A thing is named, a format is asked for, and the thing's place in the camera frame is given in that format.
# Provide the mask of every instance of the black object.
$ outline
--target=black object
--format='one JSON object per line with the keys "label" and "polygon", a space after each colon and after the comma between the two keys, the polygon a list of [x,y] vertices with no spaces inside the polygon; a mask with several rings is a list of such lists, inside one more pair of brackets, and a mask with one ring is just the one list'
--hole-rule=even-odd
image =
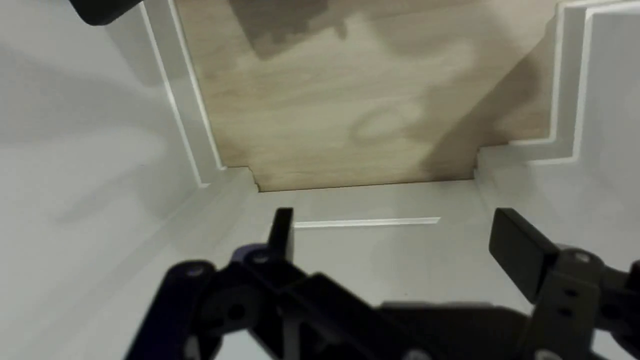
{"label": "black object", "polygon": [[77,15],[91,26],[105,26],[133,8],[139,0],[70,0]]}
{"label": "black object", "polygon": [[283,41],[290,34],[304,34],[309,22],[327,10],[327,0],[230,0],[230,6],[254,44],[262,36]]}
{"label": "black object", "polygon": [[247,330],[281,360],[590,360],[594,328],[640,355],[640,264],[606,267],[584,249],[560,249],[513,210],[496,210],[490,252],[536,304],[384,304],[369,308],[322,273],[290,262],[290,207],[268,244],[236,249],[215,272],[174,266],[126,360],[209,360],[222,336]]}

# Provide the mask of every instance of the plywood panel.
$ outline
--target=plywood panel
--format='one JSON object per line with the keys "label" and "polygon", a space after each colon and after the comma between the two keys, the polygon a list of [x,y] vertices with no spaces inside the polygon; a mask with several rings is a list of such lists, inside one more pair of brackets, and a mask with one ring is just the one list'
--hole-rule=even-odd
{"label": "plywood panel", "polygon": [[557,0],[176,0],[226,166],[262,190],[470,177],[548,134]]}

